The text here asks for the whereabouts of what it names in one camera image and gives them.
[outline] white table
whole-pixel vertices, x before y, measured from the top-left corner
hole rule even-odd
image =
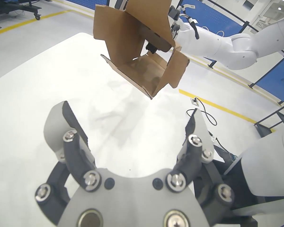
[[[80,33],[0,79],[0,227],[51,226],[34,193],[57,162],[43,137],[50,109],[67,100],[97,167],[127,177],[172,168],[188,121],[178,89],[150,100],[100,56],[104,41]],[[77,188],[68,183],[70,195]]]

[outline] floor outlet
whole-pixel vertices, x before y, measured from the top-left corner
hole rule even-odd
[[[199,106],[199,103],[198,103],[198,101],[196,100],[196,102],[194,101],[194,99],[191,99],[191,103],[193,104],[193,105],[195,105],[195,106]]]

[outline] caster wheel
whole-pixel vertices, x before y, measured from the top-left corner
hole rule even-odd
[[[40,15],[39,14],[34,14],[34,15],[35,15],[36,20],[39,21],[40,20]]]

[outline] cardboard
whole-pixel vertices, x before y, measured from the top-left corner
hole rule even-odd
[[[171,0],[129,0],[125,11],[95,8],[93,36],[105,41],[110,58],[101,56],[150,99],[167,84],[176,88],[189,63],[171,35],[170,4]],[[168,63],[156,53],[140,56],[145,40],[164,52],[173,47]]]

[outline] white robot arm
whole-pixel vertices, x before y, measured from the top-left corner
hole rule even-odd
[[[180,26],[175,40],[182,46],[182,52],[219,61],[231,70],[247,68],[257,58],[284,49],[284,19],[254,35],[241,33],[222,37],[202,27],[195,26],[196,29],[193,29],[193,19],[186,17],[190,23],[184,23],[181,18],[175,21]]]

